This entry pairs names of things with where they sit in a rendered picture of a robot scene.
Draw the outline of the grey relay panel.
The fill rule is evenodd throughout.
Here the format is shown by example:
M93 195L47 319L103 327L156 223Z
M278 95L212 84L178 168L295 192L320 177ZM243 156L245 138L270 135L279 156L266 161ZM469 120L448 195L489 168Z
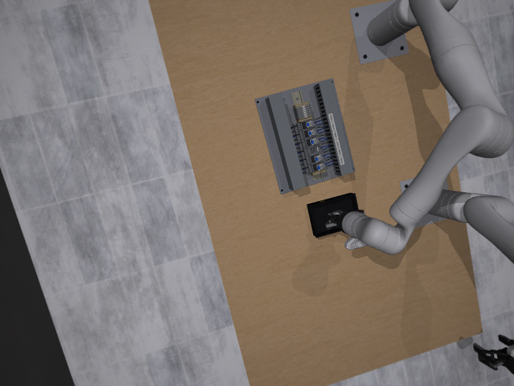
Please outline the grey relay panel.
M256 107L281 194L355 172L333 78L256 98ZM297 105L298 104L298 105ZM314 119L315 126L303 129ZM316 136L304 132L315 128ZM307 139L319 144L308 146ZM315 171L311 156L326 169Z

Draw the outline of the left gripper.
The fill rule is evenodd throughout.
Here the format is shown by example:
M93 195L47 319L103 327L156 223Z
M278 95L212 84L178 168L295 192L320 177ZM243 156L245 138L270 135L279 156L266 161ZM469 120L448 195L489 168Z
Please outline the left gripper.
M514 345L514 340L509 339L506 336L498 335L498 339L503 344L507 345L508 347L510 345ZM508 370L514 374L514 358L512 358L510 355L507 354L507 347L499 350L486 350L483 349L478 344L473 344L474 350L478 353L479 361L488 367L492 368L493 370L498 370L497 367L500 365L507 367ZM490 356L487 356L486 354L490 354ZM494 354L497 355L497 359L495 358ZM483 359L484 358L484 359Z

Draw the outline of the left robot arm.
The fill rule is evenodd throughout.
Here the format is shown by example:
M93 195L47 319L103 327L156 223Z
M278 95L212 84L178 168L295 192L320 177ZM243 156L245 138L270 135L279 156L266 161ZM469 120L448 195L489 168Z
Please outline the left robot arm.
M469 223L514 264L514 205L509 199L443 189L427 214Z

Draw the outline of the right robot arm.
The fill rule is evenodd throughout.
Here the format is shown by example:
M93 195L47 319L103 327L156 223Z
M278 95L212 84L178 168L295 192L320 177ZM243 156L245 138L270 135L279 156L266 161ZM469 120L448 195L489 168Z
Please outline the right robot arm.
M461 111L420 172L392 204L389 212L398 223L395 227L361 212L345 215L342 229L350 236L345 242L348 250L370 246L388 255L400 253L416 225L438 201L449 173L459 161L468 153L496 158L513 143L513 123L492 88L475 38L448 12L457 2L397 0L368 25L368 39L376 46L419 26L436 75Z

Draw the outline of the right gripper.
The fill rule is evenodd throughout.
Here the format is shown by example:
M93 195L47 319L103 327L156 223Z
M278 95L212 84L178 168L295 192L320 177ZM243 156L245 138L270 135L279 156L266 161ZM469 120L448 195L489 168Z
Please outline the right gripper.
M342 221L346 214L348 214L349 212L353 212L353 211L361 212L361 213L365 214L364 210L347 210L347 211L338 210L338 211L341 212L341 215L333 215L333 214L329 213L328 216L326 217L324 223L326 225L327 230L329 230L332 226L335 226L335 227L340 228L341 231L344 232L344 230L342 229Z

